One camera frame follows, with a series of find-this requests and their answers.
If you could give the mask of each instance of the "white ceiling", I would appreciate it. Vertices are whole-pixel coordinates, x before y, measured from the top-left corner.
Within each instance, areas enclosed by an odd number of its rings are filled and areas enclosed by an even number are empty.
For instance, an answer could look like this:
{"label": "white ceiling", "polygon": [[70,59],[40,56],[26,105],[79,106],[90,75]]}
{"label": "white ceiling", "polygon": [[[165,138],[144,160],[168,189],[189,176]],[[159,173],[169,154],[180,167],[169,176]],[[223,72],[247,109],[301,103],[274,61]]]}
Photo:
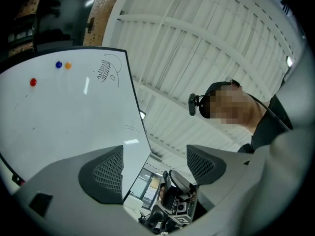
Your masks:
{"label": "white ceiling", "polygon": [[237,151],[251,136],[191,117],[189,95],[233,78],[269,100],[288,70],[286,56],[295,60],[301,51],[295,29],[269,0],[118,0],[112,14],[105,37],[111,31],[110,47],[127,50],[152,152],[162,159],[149,158],[146,168],[175,169],[191,181],[187,144]]}

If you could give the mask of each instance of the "whiteboard frame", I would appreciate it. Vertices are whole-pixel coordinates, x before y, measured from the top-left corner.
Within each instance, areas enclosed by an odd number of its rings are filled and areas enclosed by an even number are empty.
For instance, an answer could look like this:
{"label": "whiteboard frame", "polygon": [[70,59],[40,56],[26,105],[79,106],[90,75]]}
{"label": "whiteboard frame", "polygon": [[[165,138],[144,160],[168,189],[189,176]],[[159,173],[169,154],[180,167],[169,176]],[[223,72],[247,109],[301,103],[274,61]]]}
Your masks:
{"label": "whiteboard frame", "polygon": [[[116,49],[116,48],[108,48],[108,47],[102,47],[102,46],[73,46],[73,47],[65,47],[65,48],[54,48],[54,49],[49,49],[49,50],[45,50],[42,52],[37,52],[37,53],[27,53],[27,54],[22,54],[22,55],[17,55],[17,56],[12,56],[10,58],[8,58],[7,60],[3,61],[0,63],[0,74],[3,73],[4,71],[12,68],[13,66],[25,62],[29,59],[33,59],[42,55],[46,55],[46,54],[50,54],[50,53],[56,53],[56,52],[62,52],[62,51],[71,51],[71,50],[108,50],[108,51],[116,51],[116,52],[122,52],[125,53],[126,56],[126,61],[127,61],[127,66],[128,66],[128,71],[129,71],[129,76],[130,76],[130,80],[131,80],[131,85],[132,85],[132,90],[133,90],[133,95],[134,98],[136,100],[137,103],[137,108],[138,108],[138,112],[139,112],[139,116],[140,116],[140,108],[139,108],[139,103],[138,103],[138,99],[137,99],[137,95],[136,95],[136,91],[134,89],[134,84],[133,84],[133,79],[132,79],[132,75],[131,75],[131,70],[130,70],[130,65],[129,65],[129,60],[128,60],[128,55],[127,55],[127,51],[126,50],[122,50],[122,49]],[[148,136],[147,136],[147,132],[146,129],[144,127],[144,123],[143,123],[143,119],[141,118],[141,123],[149,144],[149,148],[150,151],[152,151],[151,149],[151,145],[149,143],[148,140]],[[13,173],[13,176],[17,176],[19,177],[22,181],[24,181],[15,171],[13,168],[11,168],[11,166],[7,163],[7,161],[5,160],[5,158],[2,156],[1,151],[0,151],[0,159],[3,161],[3,163],[6,165],[6,167]],[[134,180],[134,182],[132,183],[130,189],[133,187],[135,181],[137,180],[137,178]],[[129,193],[130,193],[130,189],[127,191],[126,195],[123,197],[123,201],[125,201],[125,199],[128,197]]]}

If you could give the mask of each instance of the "black shirt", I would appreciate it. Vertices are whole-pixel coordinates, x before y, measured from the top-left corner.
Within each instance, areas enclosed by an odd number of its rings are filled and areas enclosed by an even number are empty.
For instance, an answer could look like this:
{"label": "black shirt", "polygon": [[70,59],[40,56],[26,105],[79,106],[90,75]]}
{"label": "black shirt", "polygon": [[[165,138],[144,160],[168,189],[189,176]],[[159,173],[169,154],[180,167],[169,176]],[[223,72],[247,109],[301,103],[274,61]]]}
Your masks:
{"label": "black shirt", "polygon": [[[274,112],[289,129],[293,129],[283,106],[275,95],[270,99],[269,109]],[[257,148],[271,144],[278,135],[284,132],[285,129],[281,124],[266,112],[252,136],[252,145],[244,145],[238,152],[253,153]]]}

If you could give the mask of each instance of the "drawing on whiteboard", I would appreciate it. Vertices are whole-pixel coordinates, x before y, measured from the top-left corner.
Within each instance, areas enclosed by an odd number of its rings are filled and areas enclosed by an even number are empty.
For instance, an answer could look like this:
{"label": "drawing on whiteboard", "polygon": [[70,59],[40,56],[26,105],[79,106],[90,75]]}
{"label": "drawing on whiteboard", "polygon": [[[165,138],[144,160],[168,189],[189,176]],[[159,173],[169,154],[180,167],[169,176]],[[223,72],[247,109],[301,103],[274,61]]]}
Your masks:
{"label": "drawing on whiteboard", "polygon": [[136,128],[133,126],[133,124],[134,124],[134,119],[132,119],[132,120],[130,121],[130,125],[124,125],[124,126],[125,126],[124,129],[130,129],[130,130],[136,131],[136,132],[138,132],[138,133],[140,134],[139,130],[136,129]]}
{"label": "drawing on whiteboard", "polygon": [[[116,67],[113,65],[113,63],[102,59],[102,65],[101,65],[100,69],[98,70],[97,78],[98,79],[102,79],[103,80],[102,82],[104,82],[107,79],[107,76],[108,76],[108,74],[110,72],[110,68],[113,67],[115,69],[115,71],[116,71],[116,74],[117,74],[117,88],[119,88],[119,76],[118,76],[118,73],[122,69],[122,62],[121,62],[120,58],[118,58],[116,55],[105,54],[105,56],[115,56],[120,62],[120,69],[117,70]],[[116,80],[116,77],[114,75],[111,75],[110,78],[111,78],[112,81]]]}

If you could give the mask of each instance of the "brick wall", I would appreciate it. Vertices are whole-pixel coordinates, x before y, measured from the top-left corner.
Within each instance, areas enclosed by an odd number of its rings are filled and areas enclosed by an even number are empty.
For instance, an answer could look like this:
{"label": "brick wall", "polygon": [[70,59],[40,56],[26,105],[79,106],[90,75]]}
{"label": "brick wall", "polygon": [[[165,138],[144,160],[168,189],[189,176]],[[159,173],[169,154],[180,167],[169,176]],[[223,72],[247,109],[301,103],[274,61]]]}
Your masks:
{"label": "brick wall", "polygon": [[88,19],[90,22],[94,17],[94,26],[91,33],[86,29],[83,45],[102,45],[106,25],[115,2],[116,0],[95,0]]}

